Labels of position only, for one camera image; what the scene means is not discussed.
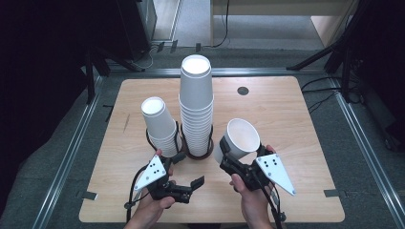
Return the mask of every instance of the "wire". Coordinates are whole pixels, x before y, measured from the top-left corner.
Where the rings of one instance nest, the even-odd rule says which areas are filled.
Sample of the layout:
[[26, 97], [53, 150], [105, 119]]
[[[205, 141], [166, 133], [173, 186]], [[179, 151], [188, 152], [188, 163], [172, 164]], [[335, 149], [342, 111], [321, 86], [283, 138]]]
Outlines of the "wire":
[[312, 111], [309, 111], [309, 113], [311, 114], [311, 113], [313, 113], [314, 111], [316, 111], [316, 110], [322, 105], [323, 102], [327, 101], [327, 100], [330, 99], [332, 96], [334, 96], [335, 94], [338, 94], [338, 93], [339, 93], [339, 92], [335, 91], [335, 92], [333, 92], [332, 94], [330, 94], [327, 98], [325, 98], [325, 99], [323, 99], [323, 100], [321, 100], [321, 101], [319, 101], [319, 102], [316, 102], [316, 103], [312, 104], [312, 106], [310, 106], [310, 107], [308, 108], [308, 110], [310, 110], [310, 109], [313, 108], [314, 106], [316, 106], [316, 107], [315, 107]]
[[129, 221], [129, 219], [131, 219], [131, 208], [137, 202], [137, 201], [132, 201], [132, 197], [133, 197], [133, 194], [134, 194], [135, 183], [137, 182], [137, 179], [138, 179], [140, 173], [142, 171], [144, 171], [147, 167], [148, 167], [148, 165], [145, 165], [142, 168], [140, 168], [139, 171], [137, 172], [137, 174], [134, 176], [134, 179], [132, 180], [131, 190], [129, 191], [129, 200], [128, 200], [127, 203], [125, 203], [125, 207], [127, 208], [127, 215], [126, 215], [127, 222]]
[[263, 186], [262, 182], [260, 182], [260, 179], [257, 177], [257, 175], [256, 175], [255, 173], [252, 173], [252, 174], [253, 174], [253, 178], [254, 178], [254, 179], [257, 181], [257, 183], [259, 184], [260, 189], [261, 189], [262, 192], [265, 194], [265, 196], [266, 196], [266, 198], [267, 198], [267, 201], [268, 201], [268, 204], [270, 204], [271, 213], [272, 213], [272, 215], [273, 215], [273, 217], [274, 217], [274, 220], [275, 220], [277, 229], [282, 229], [283, 227], [281, 226], [281, 221], [280, 221], [280, 209], [279, 209], [279, 207], [277, 206], [277, 209], [278, 209], [278, 210], [276, 210], [276, 209], [274, 208], [274, 204], [273, 204], [273, 202], [271, 201], [271, 198], [270, 198], [270, 196], [268, 195], [268, 192], [267, 192], [265, 186]]
[[228, 33], [228, 23], [227, 23], [228, 15], [229, 15], [229, 0], [227, 0], [227, 2], [226, 2], [225, 37], [224, 37], [223, 41], [220, 44], [215, 45], [215, 46], [204, 46], [204, 47], [206, 47], [206, 48], [218, 48], [224, 43], [224, 41], [227, 38], [227, 33]]
[[307, 90], [303, 91], [302, 93], [318, 93], [318, 92], [324, 92], [324, 91], [330, 91], [330, 90], [338, 90], [340, 91], [342, 88], [325, 88], [325, 89], [314, 89], [314, 90]]
[[342, 78], [341, 78], [341, 77], [332, 77], [332, 76], [317, 78], [317, 79], [311, 80], [310, 82], [304, 84], [304, 86], [301, 87], [301, 91], [303, 91], [304, 88], [307, 87], [307, 85], [309, 85], [309, 84], [311, 84], [311, 83], [314, 83], [314, 82], [317, 82], [317, 81], [324, 80], [324, 79], [342, 79]]
[[143, 70], [149, 69], [149, 68], [152, 67], [152, 65], [153, 65], [153, 57], [152, 57], [151, 51], [152, 51], [152, 50], [155, 50], [155, 49], [157, 49], [157, 48], [158, 48], [158, 47], [153, 47], [153, 48], [151, 48], [150, 51], [148, 52], [148, 53], [149, 53], [149, 57], [151, 58], [151, 63], [150, 63], [148, 66], [143, 67], [143, 66], [141, 66], [141, 65], [138, 65], [138, 64], [134, 63], [134, 61], [133, 61], [131, 64], [134, 65], [134, 66], [137, 66], [138, 68], [143, 69]]

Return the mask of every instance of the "floor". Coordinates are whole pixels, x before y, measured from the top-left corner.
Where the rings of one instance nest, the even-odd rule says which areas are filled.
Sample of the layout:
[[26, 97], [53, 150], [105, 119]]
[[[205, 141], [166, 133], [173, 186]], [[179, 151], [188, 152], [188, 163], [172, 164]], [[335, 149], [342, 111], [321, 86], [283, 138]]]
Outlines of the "floor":
[[[201, 0], [154, 0], [158, 15], [154, 41], [178, 47], [209, 46], [210, 5]], [[223, 42], [226, 16], [214, 16], [214, 45]], [[321, 50], [310, 16], [229, 15], [220, 48]]]

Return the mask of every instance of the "black cable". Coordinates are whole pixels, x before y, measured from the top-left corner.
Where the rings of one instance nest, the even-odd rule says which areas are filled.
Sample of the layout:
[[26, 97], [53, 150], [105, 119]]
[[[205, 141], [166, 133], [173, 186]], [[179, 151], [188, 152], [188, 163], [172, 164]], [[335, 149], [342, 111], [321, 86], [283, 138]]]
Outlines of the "black cable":
[[303, 91], [302, 93], [318, 93], [318, 92], [324, 92], [324, 91], [330, 91], [330, 90], [335, 90], [335, 91], [340, 91], [342, 88], [325, 88], [325, 89], [314, 89], [314, 90], [306, 90]]
[[227, 0], [227, 3], [226, 3], [226, 18], [225, 18], [225, 37], [224, 37], [224, 40], [220, 43], [220, 44], [218, 44], [218, 45], [215, 45], [215, 46], [204, 46], [204, 47], [209, 47], [209, 48], [218, 48], [218, 47], [220, 47], [223, 43], [224, 43], [224, 41], [226, 40], [226, 38], [227, 38], [227, 33], [228, 33], [228, 28], [227, 28], [227, 17], [228, 17], [228, 15], [229, 15], [229, 0]]
[[136, 201], [132, 201], [135, 183], [137, 182], [137, 179], [138, 179], [140, 173], [142, 171], [144, 171], [147, 167], [148, 167], [148, 165], [145, 165], [142, 168], [140, 168], [139, 171], [137, 172], [137, 174], [134, 176], [134, 179], [132, 180], [131, 190], [129, 191], [129, 200], [127, 203], [125, 203], [125, 208], [127, 208], [127, 216], [126, 216], [127, 222], [129, 221], [129, 219], [131, 219], [131, 208], [136, 203]]
[[277, 199], [278, 199], [278, 201], [279, 201], [279, 204], [277, 204], [277, 212], [278, 212], [279, 215], [280, 215], [280, 208], [281, 208], [280, 196], [279, 196], [279, 194], [278, 194], [278, 191], [277, 191], [277, 188], [276, 188], [275, 183], [274, 183], [273, 181], [270, 181], [270, 183], [271, 183], [271, 185], [273, 186], [274, 190], [276, 191]]
[[281, 221], [280, 221], [280, 211], [277, 211], [274, 207], [273, 202], [271, 201], [270, 196], [268, 195], [268, 192], [265, 188], [265, 186], [263, 186], [262, 182], [260, 182], [259, 178], [257, 177], [257, 175], [255, 173], [253, 174], [253, 178], [258, 182], [260, 189], [262, 189], [262, 192], [265, 194], [268, 203], [270, 204], [270, 208], [271, 208], [271, 213], [274, 217], [275, 223], [276, 223], [276, 227], [277, 229], [283, 229], [283, 227], [281, 226]]
[[317, 81], [320, 81], [320, 80], [324, 80], [324, 79], [342, 79], [342, 77], [329, 76], [329, 77], [322, 77], [322, 78], [317, 78], [317, 79], [311, 80], [310, 82], [304, 84], [304, 86], [301, 87], [301, 91], [303, 91], [304, 88], [307, 87], [307, 85], [309, 85], [311, 83], [314, 83], [314, 82], [317, 82]]
[[313, 109], [312, 111], [309, 111], [309, 113], [311, 114], [311, 113], [313, 113], [314, 111], [316, 111], [316, 109], [318, 109], [318, 108], [322, 105], [323, 102], [327, 101], [328, 99], [330, 99], [330, 98], [331, 98], [333, 95], [335, 95], [335, 94], [338, 94], [338, 92], [333, 92], [333, 93], [330, 94], [327, 98], [325, 98], [325, 99], [323, 99], [323, 100], [321, 100], [321, 101], [319, 101], [319, 102], [316, 102], [316, 103], [312, 104], [312, 106], [310, 106], [310, 107], [308, 108], [308, 110], [310, 110], [312, 107], [314, 107], [314, 106], [316, 106], [316, 105], [317, 105], [317, 107], [316, 107], [315, 109]]

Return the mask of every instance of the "metal rail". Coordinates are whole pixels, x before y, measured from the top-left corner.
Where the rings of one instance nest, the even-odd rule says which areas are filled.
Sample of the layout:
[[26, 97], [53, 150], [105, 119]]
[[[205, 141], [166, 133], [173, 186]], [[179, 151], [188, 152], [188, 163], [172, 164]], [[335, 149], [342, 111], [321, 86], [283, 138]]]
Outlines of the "metal rail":
[[[340, 87], [339, 82], [336, 79], [330, 81], [333, 87]], [[404, 205], [399, 198], [398, 193], [394, 189], [394, 186], [390, 182], [383, 166], [381, 165], [373, 147], [371, 146], [366, 134], [364, 133], [355, 113], [352, 109], [352, 105], [346, 103], [345, 99], [341, 94], [336, 95], [337, 101], [345, 115], [348, 123], [352, 129], [354, 137], [360, 147], [361, 153], [365, 158], [370, 171], [375, 179], [375, 182], [381, 192], [382, 197], [387, 203], [388, 209], [390, 210], [396, 226], [398, 228], [405, 228], [405, 211]]]
[[[102, 77], [98, 77], [96, 80], [96, 91], [99, 92], [101, 90], [103, 84]], [[46, 228], [47, 224], [51, 218], [53, 208], [55, 207], [57, 200], [60, 196], [62, 188], [65, 184], [65, 181], [68, 177], [69, 172], [71, 171], [72, 164], [75, 161], [75, 155], [77, 153], [78, 147], [80, 146], [81, 139], [86, 132], [87, 126], [90, 122], [90, 119], [93, 115], [95, 110], [96, 104], [99, 99], [99, 93], [96, 93], [95, 98], [93, 101], [86, 106], [82, 117], [77, 125], [75, 130], [74, 136], [69, 144], [68, 150], [66, 151], [65, 156], [57, 170], [57, 173], [53, 179], [53, 182], [48, 189], [47, 195], [44, 199], [44, 202], [39, 210], [38, 215], [36, 216], [36, 220], [33, 223], [32, 228]]]

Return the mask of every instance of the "stack of paper cups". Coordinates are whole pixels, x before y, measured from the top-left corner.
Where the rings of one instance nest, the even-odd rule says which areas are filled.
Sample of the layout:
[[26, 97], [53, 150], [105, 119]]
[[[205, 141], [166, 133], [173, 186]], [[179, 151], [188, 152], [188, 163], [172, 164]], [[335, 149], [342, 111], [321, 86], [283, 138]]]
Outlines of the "stack of paper cups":
[[176, 121], [173, 119], [164, 101], [159, 97], [149, 97], [141, 105], [148, 136], [154, 146], [162, 150], [165, 157], [174, 156], [181, 148], [181, 137], [178, 133]]
[[201, 55], [189, 55], [181, 63], [182, 132], [192, 156], [208, 153], [214, 95], [209, 60]]

